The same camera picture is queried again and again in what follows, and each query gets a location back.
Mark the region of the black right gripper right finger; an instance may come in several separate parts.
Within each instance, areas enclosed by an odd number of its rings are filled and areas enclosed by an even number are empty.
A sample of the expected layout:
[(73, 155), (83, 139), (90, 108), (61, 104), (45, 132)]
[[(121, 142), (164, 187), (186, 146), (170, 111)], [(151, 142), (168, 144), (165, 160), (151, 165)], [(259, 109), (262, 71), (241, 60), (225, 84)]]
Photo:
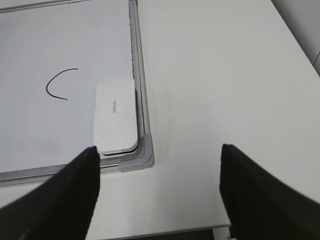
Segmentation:
[(318, 240), (320, 204), (223, 144), (220, 195), (237, 240)]

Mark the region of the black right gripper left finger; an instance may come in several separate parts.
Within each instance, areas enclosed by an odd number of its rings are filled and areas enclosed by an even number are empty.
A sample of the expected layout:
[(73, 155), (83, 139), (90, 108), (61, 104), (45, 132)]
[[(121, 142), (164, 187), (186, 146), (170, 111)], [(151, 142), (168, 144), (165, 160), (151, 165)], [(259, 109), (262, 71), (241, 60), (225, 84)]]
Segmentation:
[(100, 156), (86, 148), (46, 182), (0, 209), (2, 240), (84, 240), (100, 192)]

